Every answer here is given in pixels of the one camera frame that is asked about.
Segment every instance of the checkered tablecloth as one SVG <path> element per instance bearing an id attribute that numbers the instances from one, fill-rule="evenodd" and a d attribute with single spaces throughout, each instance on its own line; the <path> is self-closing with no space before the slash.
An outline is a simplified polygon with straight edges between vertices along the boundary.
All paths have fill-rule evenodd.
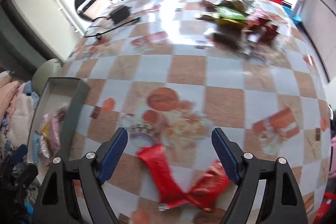
<path id="1" fill-rule="evenodd" d="M 86 79 L 91 87 L 72 157 L 96 151 L 119 126 L 129 135 L 150 135 L 129 136 L 112 178 L 103 185 L 115 215 L 134 224 L 219 223 L 236 190 L 233 184 L 218 198 L 213 214 L 191 205 L 160 212 L 156 186 L 135 154 L 155 139 L 162 141 L 169 147 L 166 155 L 174 180 L 188 191 L 217 159 L 210 134 L 221 127 L 244 151 L 262 159 L 288 160 L 312 223 L 327 182 L 330 125 L 323 125 L 329 120 L 326 98 L 316 67 L 305 60 L 301 34 L 280 5 L 256 0 L 255 7 L 280 26 L 282 57 L 255 65 L 207 40 L 203 33 L 214 25 L 194 19 L 203 10 L 199 1 L 129 0 L 140 22 L 99 41 L 80 40 L 62 71 L 64 76 Z M 294 116 L 288 130 L 297 132 L 269 138 L 267 123 L 288 108 Z M 258 121 L 268 128 L 265 136 L 253 131 Z M 255 223 L 264 186 L 261 181 L 248 223 Z M 77 194 L 89 219 L 80 191 Z"/>

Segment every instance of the gray box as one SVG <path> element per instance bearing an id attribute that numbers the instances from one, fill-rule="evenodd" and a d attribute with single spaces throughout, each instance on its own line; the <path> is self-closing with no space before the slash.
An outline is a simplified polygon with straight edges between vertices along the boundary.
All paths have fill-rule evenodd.
<path id="1" fill-rule="evenodd" d="M 33 163 L 32 158 L 32 140 L 34 132 L 41 131 L 41 119 L 45 114 L 49 114 L 49 119 L 58 108 L 67 103 L 68 114 L 63 122 L 63 126 L 60 131 L 60 144 L 61 148 L 57 153 L 60 158 L 68 159 L 69 149 L 72 143 L 72 139 L 76 130 L 77 122 L 81 109 L 88 96 L 90 87 L 81 79 L 71 77 L 51 77 L 44 87 L 39 104 L 34 113 L 34 117 L 31 123 L 29 137 L 28 137 L 28 163 Z M 38 164 L 39 174 L 37 176 L 40 183 L 42 183 L 44 176 L 47 172 L 47 168 L 40 162 Z"/>

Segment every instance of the green snack bag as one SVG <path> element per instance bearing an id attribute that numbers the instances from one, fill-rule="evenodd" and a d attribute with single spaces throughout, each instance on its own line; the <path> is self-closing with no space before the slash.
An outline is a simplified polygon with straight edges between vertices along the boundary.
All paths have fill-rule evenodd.
<path id="1" fill-rule="evenodd" d="M 245 20 L 245 16 L 241 13 L 238 12 L 235 9 L 223 6 L 223 7 L 218 7 L 217 8 L 217 13 L 220 18 L 228 18 L 228 19 L 233 19 L 233 20 Z"/>

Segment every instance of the candy pile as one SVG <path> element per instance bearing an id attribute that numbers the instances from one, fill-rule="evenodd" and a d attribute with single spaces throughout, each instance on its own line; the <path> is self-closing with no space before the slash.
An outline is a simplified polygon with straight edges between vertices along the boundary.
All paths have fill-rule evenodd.
<path id="1" fill-rule="evenodd" d="M 162 143 L 157 143 L 137 153 L 137 157 L 149 169 L 159 191 L 159 210 L 165 211 L 184 203 L 191 203 L 207 212 L 214 210 L 217 197 L 231 183 L 221 162 L 216 160 L 188 193 L 184 193 L 171 176 L 165 149 Z"/>
<path id="2" fill-rule="evenodd" d="M 276 52 L 275 37 L 278 25 L 262 10 L 252 7 L 253 0 L 220 0 L 211 3 L 201 0 L 206 12 L 197 13 L 196 19 L 216 24 L 204 35 L 214 43 L 228 46 L 245 59 L 268 61 L 269 51 Z"/>
<path id="3" fill-rule="evenodd" d="M 53 115 L 45 114 L 41 119 L 41 131 L 35 131 L 33 137 L 33 161 L 39 160 L 48 166 L 60 149 L 59 134 L 68 113 L 68 106 L 62 105 Z"/>

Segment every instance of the red bag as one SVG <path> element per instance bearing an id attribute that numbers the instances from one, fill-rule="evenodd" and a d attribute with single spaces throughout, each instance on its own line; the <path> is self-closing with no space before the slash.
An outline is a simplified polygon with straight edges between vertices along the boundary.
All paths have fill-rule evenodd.
<path id="1" fill-rule="evenodd" d="M 145 147 L 137 152 L 137 157 L 141 159 L 151 172 L 153 181 L 160 193 L 159 210 L 164 211 L 187 203 L 186 194 L 175 183 L 170 174 L 170 168 L 164 154 L 165 147 L 162 143 Z"/>
<path id="2" fill-rule="evenodd" d="M 205 211 L 215 208 L 217 197 L 228 187 L 230 180 L 219 160 L 216 160 L 189 190 L 187 198 L 196 207 Z"/>

